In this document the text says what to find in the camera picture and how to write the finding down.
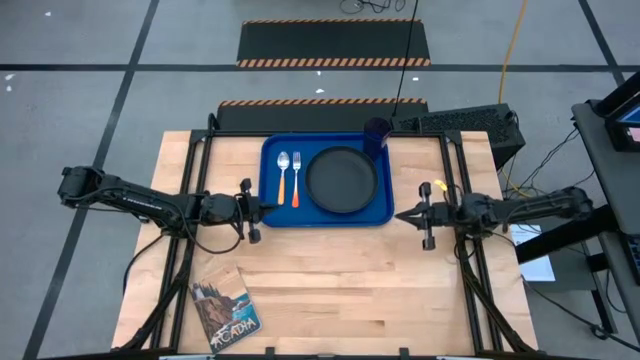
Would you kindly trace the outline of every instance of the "fork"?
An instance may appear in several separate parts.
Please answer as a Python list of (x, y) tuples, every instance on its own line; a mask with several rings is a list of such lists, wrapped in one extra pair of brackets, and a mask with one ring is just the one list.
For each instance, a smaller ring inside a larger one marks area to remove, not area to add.
[(293, 201), (291, 202), (291, 206), (297, 208), (300, 206), (300, 202), (298, 200), (298, 170), (302, 166), (302, 161), (300, 160), (300, 152), (293, 152), (293, 170), (296, 172), (294, 182), (293, 182)]

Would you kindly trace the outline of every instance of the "blue cup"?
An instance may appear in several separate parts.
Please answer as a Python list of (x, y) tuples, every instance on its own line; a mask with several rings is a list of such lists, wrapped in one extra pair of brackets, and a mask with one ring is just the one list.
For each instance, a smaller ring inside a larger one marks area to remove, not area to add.
[(391, 124), (382, 118), (371, 118), (364, 124), (363, 152), (372, 160), (382, 153), (387, 145), (387, 138), (391, 135)]

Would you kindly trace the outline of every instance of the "orange and black striped edge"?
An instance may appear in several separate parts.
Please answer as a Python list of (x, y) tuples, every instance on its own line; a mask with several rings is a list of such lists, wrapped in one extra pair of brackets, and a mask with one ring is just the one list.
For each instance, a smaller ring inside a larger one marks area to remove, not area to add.
[[(395, 98), (369, 99), (280, 99), (280, 100), (225, 100), (219, 107), (225, 106), (263, 106), (263, 105), (318, 105), (318, 104), (394, 104)], [(400, 98), (401, 104), (426, 104), (425, 99)]]
[[(294, 19), (294, 20), (247, 20), (246, 24), (301, 24), (301, 23), (321, 23), (321, 22), (410, 22), (411, 19)], [(421, 19), (415, 19), (414, 22), (422, 22)]]
[[(428, 58), (408, 58), (407, 66), (428, 66)], [(244, 59), (236, 62), (242, 68), (283, 67), (394, 67), (404, 66), (404, 58), (317, 58), (317, 59)]]

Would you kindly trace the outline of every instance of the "white paper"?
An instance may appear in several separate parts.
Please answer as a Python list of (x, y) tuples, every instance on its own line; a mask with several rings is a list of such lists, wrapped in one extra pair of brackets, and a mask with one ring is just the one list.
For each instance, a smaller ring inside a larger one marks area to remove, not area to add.
[[(540, 232), (540, 226), (538, 225), (510, 225), (511, 237), (516, 245), (525, 243), (534, 237), (538, 236), (535, 232)], [(548, 256), (529, 261), (528, 263), (520, 264), (520, 272), (527, 281), (556, 281), (556, 277), (553, 274), (553, 268), (551, 267), (551, 261)]]

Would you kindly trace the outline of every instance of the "black keyboard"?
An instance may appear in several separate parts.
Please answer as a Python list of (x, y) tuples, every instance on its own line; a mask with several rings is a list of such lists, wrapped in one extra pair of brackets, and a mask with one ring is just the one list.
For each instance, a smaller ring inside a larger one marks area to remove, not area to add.
[(623, 235), (621, 239), (633, 277), (640, 285), (640, 235)]

